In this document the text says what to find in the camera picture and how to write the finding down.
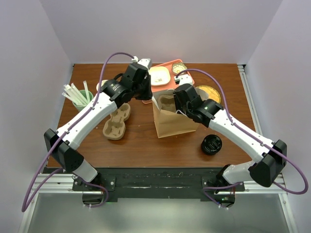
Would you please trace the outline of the brown paper bag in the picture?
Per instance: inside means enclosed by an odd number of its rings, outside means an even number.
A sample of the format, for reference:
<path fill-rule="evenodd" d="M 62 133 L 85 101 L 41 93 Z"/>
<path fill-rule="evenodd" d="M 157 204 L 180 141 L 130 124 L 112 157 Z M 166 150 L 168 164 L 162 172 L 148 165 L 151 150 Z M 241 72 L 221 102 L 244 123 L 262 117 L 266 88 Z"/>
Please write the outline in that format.
<path fill-rule="evenodd" d="M 157 100 L 161 95 L 173 95 L 173 89 L 160 91 L 159 94 L 152 97 L 154 123 L 158 138 L 191 133 L 198 129 L 198 123 L 177 112 L 177 110 L 175 113 L 159 110 Z"/>

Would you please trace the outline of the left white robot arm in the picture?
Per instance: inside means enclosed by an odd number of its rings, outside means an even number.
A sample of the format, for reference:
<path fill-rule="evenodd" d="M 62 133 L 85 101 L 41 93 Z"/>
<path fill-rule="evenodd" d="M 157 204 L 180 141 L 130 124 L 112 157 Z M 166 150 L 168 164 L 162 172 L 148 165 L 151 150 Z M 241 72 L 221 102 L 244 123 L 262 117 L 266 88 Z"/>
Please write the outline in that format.
<path fill-rule="evenodd" d="M 48 152 L 70 173 L 84 180 L 89 190 L 100 187 L 98 171 L 77 151 L 84 138 L 108 115 L 132 98 L 149 100 L 152 97 L 149 69 L 152 62 L 144 58 L 128 65 L 121 79 L 106 81 L 96 96 L 72 120 L 56 131 L 48 129 L 44 139 Z"/>

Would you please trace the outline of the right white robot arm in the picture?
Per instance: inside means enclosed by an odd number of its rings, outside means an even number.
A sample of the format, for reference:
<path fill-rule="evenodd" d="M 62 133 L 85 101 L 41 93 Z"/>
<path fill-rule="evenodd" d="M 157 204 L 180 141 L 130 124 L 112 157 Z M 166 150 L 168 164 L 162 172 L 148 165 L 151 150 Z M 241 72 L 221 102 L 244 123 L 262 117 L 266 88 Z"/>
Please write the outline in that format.
<path fill-rule="evenodd" d="M 287 145 L 283 141 L 273 142 L 260 136 L 227 114 L 216 101 L 202 100 L 188 83 L 177 87 L 173 96 L 177 109 L 188 118 L 224 135 L 251 158 L 250 162 L 224 166 L 212 179 L 213 186 L 227 191 L 233 184 L 245 181 L 255 181 L 263 187 L 273 184 L 286 165 L 286 160 L 278 155 L 286 153 Z"/>

